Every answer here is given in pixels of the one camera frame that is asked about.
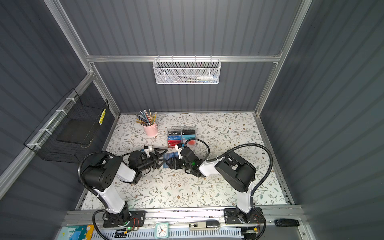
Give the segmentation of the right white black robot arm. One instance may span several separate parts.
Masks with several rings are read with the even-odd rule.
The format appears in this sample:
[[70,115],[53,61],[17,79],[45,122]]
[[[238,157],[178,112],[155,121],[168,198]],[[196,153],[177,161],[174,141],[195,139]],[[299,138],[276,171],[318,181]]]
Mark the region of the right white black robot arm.
[[235,150],[229,150],[213,160],[203,160],[191,148],[185,147],[178,151],[177,157],[166,160],[166,164],[172,170],[183,169],[198,178],[221,175],[237,191],[237,218],[242,223],[251,221],[256,168]]

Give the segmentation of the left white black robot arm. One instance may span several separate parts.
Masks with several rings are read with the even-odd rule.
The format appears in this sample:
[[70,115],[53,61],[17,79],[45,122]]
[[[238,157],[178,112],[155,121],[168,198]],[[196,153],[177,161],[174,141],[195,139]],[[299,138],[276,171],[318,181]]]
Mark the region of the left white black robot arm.
[[105,221],[125,227],[136,220],[130,214],[128,203],[116,190],[114,180],[137,184],[144,170],[159,169],[162,166],[160,159],[167,151],[167,149],[153,149],[150,146],[121,156],[98,151],[86,155],[80,161],[79,182],[105,207]]

